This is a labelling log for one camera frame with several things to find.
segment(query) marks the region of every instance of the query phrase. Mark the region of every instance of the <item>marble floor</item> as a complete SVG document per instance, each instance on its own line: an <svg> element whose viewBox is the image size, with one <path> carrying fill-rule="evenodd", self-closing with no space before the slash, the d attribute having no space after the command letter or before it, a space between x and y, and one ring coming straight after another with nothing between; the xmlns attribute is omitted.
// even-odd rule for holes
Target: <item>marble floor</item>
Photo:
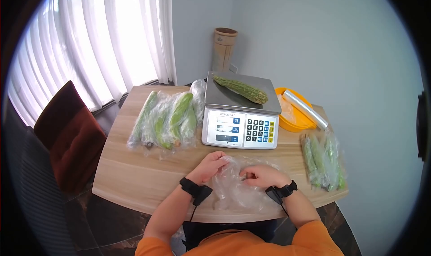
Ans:
<svg viewBox="0 0 431 256"><path fill-rule="evenodd" d="M121 108L112 104L95 114L96 120L108 135ZM80 256L128 256L134 255L141 240L150 215L131 210L91 193L91 178L78 195L65 195L65 211L69 232ZM361 255L352 231L336 203L317 209L334 242L345 255ZM287 218L278 219L272 243L289 245L292 243L296 228ZM184 233L181 229L172 237L173 253L185 253L181 242Z"/></svg>

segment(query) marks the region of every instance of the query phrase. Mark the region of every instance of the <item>hand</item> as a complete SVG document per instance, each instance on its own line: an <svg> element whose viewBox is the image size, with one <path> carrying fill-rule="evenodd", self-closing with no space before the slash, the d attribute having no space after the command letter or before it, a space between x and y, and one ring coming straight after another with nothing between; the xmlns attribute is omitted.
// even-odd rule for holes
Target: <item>hand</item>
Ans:
<svg viewBox="0 0 431 256"><path fill-rule="evenodd" d="M220 167L229 163L228 161L221 159L223 156L226 156L226 153L223 151L215 151L207 154L207 156L203 158L202 162L200 162L200 164L190 172L186 178L199 186L202 183L208 182L209 179L217 173Z"/></svg>
<svg viewBox="0 0 431 256"><path fill-rule="evenodd" d="M244 183L250 186L268 188L276 186L282 188L285 185L290 185L292 180L290 177L268 165L256 165L243 169L240 176L247 174L247 179Z"/></svg>

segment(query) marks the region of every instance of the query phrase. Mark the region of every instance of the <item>wooden tabletop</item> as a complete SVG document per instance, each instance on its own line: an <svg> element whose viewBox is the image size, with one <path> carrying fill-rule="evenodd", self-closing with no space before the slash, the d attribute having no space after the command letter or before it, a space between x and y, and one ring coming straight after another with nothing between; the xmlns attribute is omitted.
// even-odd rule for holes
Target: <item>wooden tabletop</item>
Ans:
<svg viewBox="0 0 431 256"><path fill-rule="evenodd" d="M149 156L144 156L142 147L137 151L128 150L126 142L134 122L148 94L153 90L163 90L173 94L188 91L189 87L135 86L132 88L112 125L103 148L94 178L92 190L94 194L118 205L152 214L161 201L175 189L181 178L191 172L208 153L217 150L222 150L231 156L262 157L277 163L283 171L289 173L298 188L316 208L348 194L347 184L345 189L331 192L312 188L306 175L299 142L300 133L288 132L282 128L278 130L278 143L274 150L243 150L203 145L200 140L201 130L197 131L196 148L176 152L161 161L158 147L153 148ZM322 107L313 105L313 108L327 119ZM281 210L262 214L238 210L215 210L213 206L216 200L216 196L212 193L196 209L193 221L233 223L285 216ZM194 206L190 205L186 220L191 216L192 207Z"/></svg>

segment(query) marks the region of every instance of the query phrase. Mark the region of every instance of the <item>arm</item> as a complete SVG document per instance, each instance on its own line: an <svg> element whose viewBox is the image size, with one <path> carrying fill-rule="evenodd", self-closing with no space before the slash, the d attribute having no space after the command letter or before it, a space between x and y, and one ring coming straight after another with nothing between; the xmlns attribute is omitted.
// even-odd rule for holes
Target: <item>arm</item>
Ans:
<svg viewBox="0 0 431 256"><path fill-rule="evenodd" d="M245 174L247 174L247 179L244 182L250 186L282 188L292 182L287 174L267 165L247 167L241 171L240 176ZM298 229L310 221L321 221L313 204L299 189L284 198L284 205L286 205L290 220Z"/></svg>
<svg viewBox="0 0 431 256"><path fill-rule="evenodd" d="M220 160L225 155L222 151L209 153L186 178L198 185L208 182L220 167L228 163L228 161ZM183 191L181 185L178 185L156 208L145 227L143 237L157 237L169 244L171 236L180 228L186 218L190 201L191 195Z"/></svg>

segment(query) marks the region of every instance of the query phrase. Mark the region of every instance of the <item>white curtain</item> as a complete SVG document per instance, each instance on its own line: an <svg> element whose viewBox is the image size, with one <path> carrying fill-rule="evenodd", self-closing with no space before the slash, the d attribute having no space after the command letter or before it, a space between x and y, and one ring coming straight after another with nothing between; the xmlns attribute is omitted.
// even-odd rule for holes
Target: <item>white curtain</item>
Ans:
<svg viewBox="0 0 431 256"><path fill-rule="evenodd" d="M73 81L90 111L134 85L175 78L172 0L46 0L9 70L8 95L29 126Z"/></svg>

